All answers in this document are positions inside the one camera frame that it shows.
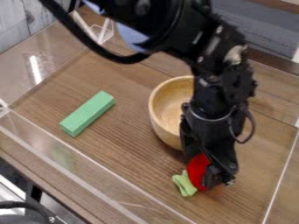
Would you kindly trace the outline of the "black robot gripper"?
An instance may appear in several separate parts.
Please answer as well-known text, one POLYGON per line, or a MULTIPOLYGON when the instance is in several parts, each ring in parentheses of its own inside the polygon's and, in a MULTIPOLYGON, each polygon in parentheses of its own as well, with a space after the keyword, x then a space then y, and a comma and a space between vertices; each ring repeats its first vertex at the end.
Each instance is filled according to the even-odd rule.
POLYGON ((240 161, 236 144, 245 144, 240 135, 250 118, 249 104, 236 105, 229 113, 220 118, 201 114, 193 104, 182 105, 181 139, 186 160, 205 154, 210 165, 204 174, 204 186, 213 190, 217 186, 236 184, 236 174, 240 172, 240 161))

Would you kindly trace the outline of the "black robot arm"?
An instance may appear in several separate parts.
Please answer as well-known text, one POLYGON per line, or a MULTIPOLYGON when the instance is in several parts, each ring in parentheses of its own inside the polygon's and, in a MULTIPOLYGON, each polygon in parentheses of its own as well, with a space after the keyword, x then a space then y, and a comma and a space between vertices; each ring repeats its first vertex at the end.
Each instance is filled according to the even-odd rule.
POLYGON ((135 64, 164 52, 192 69, 194 90, 182 104, 181 139, 189 158, 188 173, 202 191, 236 182, 240 161, 236 145, 246 122, 256 118, 249 99, 258 82, 249 64, 244 33, 213 12, 212 0, 82 0, 118 24, 135 53, 114 54, 83 31, 55 0, 38 0, 99 56, 135 64))

